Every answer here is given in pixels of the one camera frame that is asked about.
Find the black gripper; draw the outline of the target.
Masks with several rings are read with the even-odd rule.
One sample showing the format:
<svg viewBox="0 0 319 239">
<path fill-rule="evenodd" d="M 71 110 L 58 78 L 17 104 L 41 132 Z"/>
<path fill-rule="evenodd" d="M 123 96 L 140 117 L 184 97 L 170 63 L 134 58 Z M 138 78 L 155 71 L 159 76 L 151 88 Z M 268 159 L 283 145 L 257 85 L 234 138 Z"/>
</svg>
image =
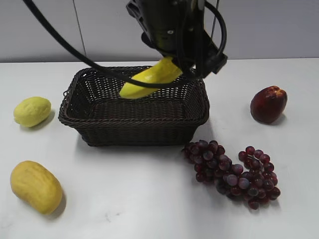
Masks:
<svg viewBox="0 0 319 239">
<path fill-rule="evenodd" d="M 131 0 L 126 9 L 143 29 L 141 39 L 162 56 L 177 57 L 183 47 L 186 58 L 194 58 L 202 35 L 203 54 L 212 51 L 206 31 L 195 30 L 197 17 L 204 10 L 203 0 Z"/>
</svg>

